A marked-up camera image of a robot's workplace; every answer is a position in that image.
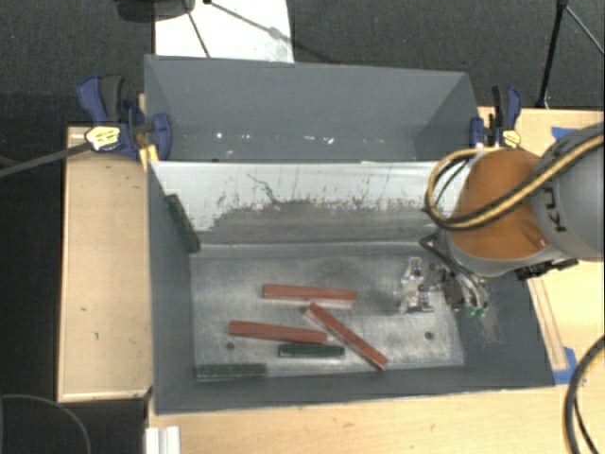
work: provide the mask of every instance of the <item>white sticker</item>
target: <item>white sticker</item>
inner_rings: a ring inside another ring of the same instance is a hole
[[[95,126],[84,134],[95,151],[111,151],[120,146],[120,129],[116,126]]]

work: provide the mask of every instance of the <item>blue clamp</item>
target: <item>blue clamp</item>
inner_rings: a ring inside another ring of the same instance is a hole
[[[471,120],[469,129],[469,146],[516,147],[519,137],[514,131],[523,103],[521,95],[512,86],[506,92],[499,86],[492,87],[495,114],[490,114],[490,126],[486,128],[480,117]]]
[[[129,99],[122,99],[121,76],[89,76],[77,87],[78,102],[93,120],[95,126],[112,125],[119,128],[119,142],[115,146],[96,149],[116,153],[131,160],[138,160],[139,145],[136,136],[144,133],[147,144],[154,144],[160,160],[165,160],[172,146],[172,129],[167,114],[158,113],[152,123],[145,123],[141,109]]]

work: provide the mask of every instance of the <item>wooden board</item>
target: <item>wooden board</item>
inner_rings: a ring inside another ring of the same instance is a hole
[[[68,145],[86,129],[70,129]],[[65,169],[57,398],[131,398],[151,385],[140,166],[85,152]]]

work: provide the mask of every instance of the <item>black power cord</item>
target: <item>black power cord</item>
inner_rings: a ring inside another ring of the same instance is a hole
[[[582,437],[586,441],[586,444],[590,447],[593,454],[598,454],[596,450],[595,444],[588,434],[588,430],[586,430],[586,426],[582,420],[581,414],[578,409],[578,387],[588,366],[592,363],[592,361],[596,358],[596,356],[603,350],[605,347],[605,336],[601,337],[590,349],[586,352],[581,362],[578,363],[574,374],[569,381],[569,388],[567,389],[567,395],[565,396],[565,406],[564,406],[564,423],[565,423],[565,435],[567,437],[567,443],[569,444],[569,448],[571,449],[573,454],[580,454],[578,439],[576,438],[576,431],[574,429],[574,412],[578,417],[578,423],[580,432]]]
[[[78,427],[79,431],[82,433],[82,437],[84,439],[84,443],[86,444],[86,452],[87,454],[92,454],[93,448],[91,446],[91,439],[88,435],[88,431],[82,421],[79,419],[77,415],[75,415],[71,410],[67,409],[67,407],[62,404],[55,402],[54,400],[48,400],[47,398],[39,397],[36,395],[26,395],[26,394],[10,394],[10,395],[2,395],[0,393],[0,454],[2,454],[3,446],[4,446],[4,412],[3,412],[3,399],[4,400],[27,400],[32,402],[38,402],[40,404],[45,404],[54,409],[62,411],[65,415],[67,415]]]

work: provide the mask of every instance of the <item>yellow label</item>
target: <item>yellow label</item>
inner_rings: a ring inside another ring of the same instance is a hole
[[[84,137],[96,151],[109,151],[120,144],[120,129],[115,126],[95,126]]]
[[[521,136],[515,130],[505,130],[502,133],[502,137],[504,138],[504,143],[511,148],[517,148],[521,143]]]

